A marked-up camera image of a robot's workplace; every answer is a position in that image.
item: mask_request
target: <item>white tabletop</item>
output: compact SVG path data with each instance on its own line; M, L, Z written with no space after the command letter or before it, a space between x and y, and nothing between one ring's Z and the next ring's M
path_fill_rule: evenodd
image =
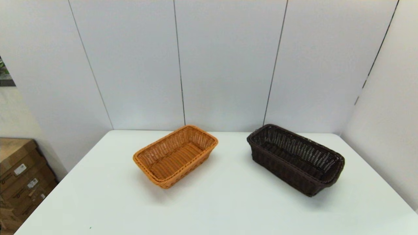
M249 133L211 132L209 159L162 189L132 156L168 133L110 131L16 235L418 234L418 215L339 136L302 134L346 159L310 198L251 159Z

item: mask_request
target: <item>rectangular basket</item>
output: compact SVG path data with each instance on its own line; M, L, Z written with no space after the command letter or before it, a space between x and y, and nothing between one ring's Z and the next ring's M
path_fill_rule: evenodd
M168 189L202 164L217 144L214 136L186 125L139 150L133 160L153 183Z
M344 167L339 153L276 125L261 127L247 141L255 162L309 197L333 185Z

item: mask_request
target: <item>dark brown wicker basket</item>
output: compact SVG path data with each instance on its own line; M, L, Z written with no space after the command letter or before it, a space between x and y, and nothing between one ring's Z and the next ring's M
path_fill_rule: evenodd
M344 167L339 153L276 125L263 126L247 141L255 162L309 197L333 185Z

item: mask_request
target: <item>white label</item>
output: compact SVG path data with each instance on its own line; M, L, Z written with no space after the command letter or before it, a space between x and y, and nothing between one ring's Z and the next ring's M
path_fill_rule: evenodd
M17 167L14 172L16 174L16 176L20 175L24 170L26 170L26 166L25 164L20 165L19 167Z
M28 184L28 188L33 188L38 183L38 179L34 178L31 182Z

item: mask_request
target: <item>cardboard box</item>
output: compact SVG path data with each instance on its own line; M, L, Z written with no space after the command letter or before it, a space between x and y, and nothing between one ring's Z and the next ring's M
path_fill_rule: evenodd
M12 168L35 148L36 144L31 139L0 138L1 174Z
M36 149L32 150L23 159L18 161L13 167L0 175L0 193L5 191L10 185L23 176L30 168L41 161L42 156Z
M5 230L5 229L2 229L0 231L0 235L13 235L13 234L15 234L15 231L13 231L13 230Z
M43 159L40 164L29 169L25 175L0 194L0 207L18 207L22 199L35 189L34 187L47 187L52 179L55 179L55 176Z
M15 221L9 221L9 220L0 220L1 228L5 228L7 230L17 231L23 223L15 222Z
M37 187L16 208L0 208L1 218L15 222L24 222L38 205L49 195L57 183L53 179L47 187Z

